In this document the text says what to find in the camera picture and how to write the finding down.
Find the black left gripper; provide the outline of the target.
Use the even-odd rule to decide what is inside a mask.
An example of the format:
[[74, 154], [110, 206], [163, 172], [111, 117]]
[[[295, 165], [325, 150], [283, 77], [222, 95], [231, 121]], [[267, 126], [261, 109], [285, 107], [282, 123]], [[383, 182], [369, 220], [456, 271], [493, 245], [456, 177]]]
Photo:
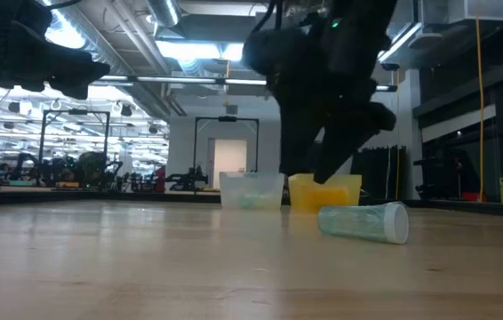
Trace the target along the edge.
[[[92, 83], [108, 75], [110, 66], [89, 52], [68, 51], [19, 22], [0, 22], [0, 87], [20, 86], [40, 92], [54, 77], [61, 82]], [[76, 100], [88, 98], [88, 84], [50, 82], [53, 90]]]

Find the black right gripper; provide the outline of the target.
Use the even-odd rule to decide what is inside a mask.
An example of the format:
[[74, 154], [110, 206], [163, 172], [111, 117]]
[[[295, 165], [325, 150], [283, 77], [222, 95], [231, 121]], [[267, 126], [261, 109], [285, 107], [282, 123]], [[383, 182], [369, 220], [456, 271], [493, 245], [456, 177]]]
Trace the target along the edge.
[[[373, 136], [395, 129], [396, 115], [371, 99], [378, 54], [389, 48], [388, 27], [387, 21], [319, 21], [309, 31], [250, 33], [244, 64], [266, 78], [280, 108], [281, 173], [315, 172], [314, 182], [324, 184]], [[337, 109], [324, 126], [321, 151], [319, 108]]]

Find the yellow plastic bin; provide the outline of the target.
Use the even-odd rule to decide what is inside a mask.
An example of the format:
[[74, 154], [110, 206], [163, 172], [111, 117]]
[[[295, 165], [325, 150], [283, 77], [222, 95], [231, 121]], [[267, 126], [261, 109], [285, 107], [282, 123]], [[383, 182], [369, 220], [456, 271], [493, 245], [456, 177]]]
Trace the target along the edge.
[[318, 184], [314, 181], [313, 173], [302, 173], [291, 176], [288, 179], [290, 189], [291, 208], [295, 212], [308, 212], [305, 209], [307, 192], [311, 188], [324, 187], [343, 187], [347, 190], [349, 204], [345, 206], [358, 206], [361, 187], [363, 182], [362, 175], [337, 174], [330, 177], [324, 184]]

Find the clear plastic bin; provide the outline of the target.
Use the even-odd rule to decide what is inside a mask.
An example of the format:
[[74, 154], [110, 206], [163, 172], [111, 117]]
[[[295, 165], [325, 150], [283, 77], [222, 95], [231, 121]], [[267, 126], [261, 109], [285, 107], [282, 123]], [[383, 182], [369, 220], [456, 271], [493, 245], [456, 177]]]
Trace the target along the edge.
[[271, 195], [283, 200], [285, 176], [270, 172], [221, 172], [220, 201], [226, 209], [258, 210], [259, 196]]

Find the black curtain panel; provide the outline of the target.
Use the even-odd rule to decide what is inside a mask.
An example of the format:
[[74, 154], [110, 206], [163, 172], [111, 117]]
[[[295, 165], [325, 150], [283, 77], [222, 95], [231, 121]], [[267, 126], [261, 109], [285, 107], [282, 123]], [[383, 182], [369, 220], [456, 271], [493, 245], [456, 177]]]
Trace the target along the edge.
[[405, 146], [364, 148], [352, 156], [350, 173], [362, 176], [362, 189], [378, 199], [405, 196]]

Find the clear tube with white cap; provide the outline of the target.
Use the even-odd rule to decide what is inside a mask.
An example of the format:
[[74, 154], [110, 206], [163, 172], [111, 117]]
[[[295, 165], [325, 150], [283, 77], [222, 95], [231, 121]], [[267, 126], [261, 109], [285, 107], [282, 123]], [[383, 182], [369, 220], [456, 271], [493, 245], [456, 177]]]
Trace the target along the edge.
[[317, 214], [319, 230], [329, 236], [405, 244], [409, 217], [399, 202], [366, 206], [326, 206]]

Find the long ceiling light bar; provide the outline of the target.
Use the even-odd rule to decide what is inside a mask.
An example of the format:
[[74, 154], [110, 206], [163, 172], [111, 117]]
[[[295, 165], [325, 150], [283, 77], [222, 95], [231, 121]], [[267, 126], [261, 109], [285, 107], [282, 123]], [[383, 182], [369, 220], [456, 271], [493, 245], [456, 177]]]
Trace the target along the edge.
[[99, 79], [99, 81], [108, 83], [213, 84], [251, 86], [265, 86], [267, 84], [266, 80], [184, 76], [103, 76]]

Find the black gantry frame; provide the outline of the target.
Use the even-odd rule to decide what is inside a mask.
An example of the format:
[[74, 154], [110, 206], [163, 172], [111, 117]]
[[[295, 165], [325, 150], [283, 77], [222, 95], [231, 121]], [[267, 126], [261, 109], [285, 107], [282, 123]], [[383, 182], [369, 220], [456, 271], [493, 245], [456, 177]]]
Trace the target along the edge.
[[45, 110], [39, 133], [36, 181], [60, 190], [104, 190], [110, 120], [107, 111]]
[[197, 158], [197, 149], [198, 149], [198, 133], [200, 130], [199, 122], [202, 120], [207, 121], [216, 121], [219, 123], [236, 123], [236, 122], [254, 122], [256, 124], [255, 129], [255, 168], [254, 171], [257, 172], [259, 170], [259, 128], [260, 128], [260, 120], [258, 118], [241, 118], [237, 116], [196, 116], [194, 121], [194, 137], [193, 137], [193, 163], [192, 167], [196, 168], [196, 158]]

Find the black aluminium table frame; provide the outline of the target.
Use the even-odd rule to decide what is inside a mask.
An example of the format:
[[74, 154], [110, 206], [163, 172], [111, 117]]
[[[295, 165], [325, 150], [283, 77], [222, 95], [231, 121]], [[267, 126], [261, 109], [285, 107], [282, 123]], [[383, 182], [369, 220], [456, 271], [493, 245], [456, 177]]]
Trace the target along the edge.
[[[126, 194], [89, 191], [0, 192], [0, 204], [29, 204], [78, 200], [117, 200], [189, 204], [219, 204], [220, 196], [148, 193]], [[410, 208], [438, 209], [455, 212], [472, 212], [503, 216], [503, 204], [442, 200], [402, 200], [402, 203]]]

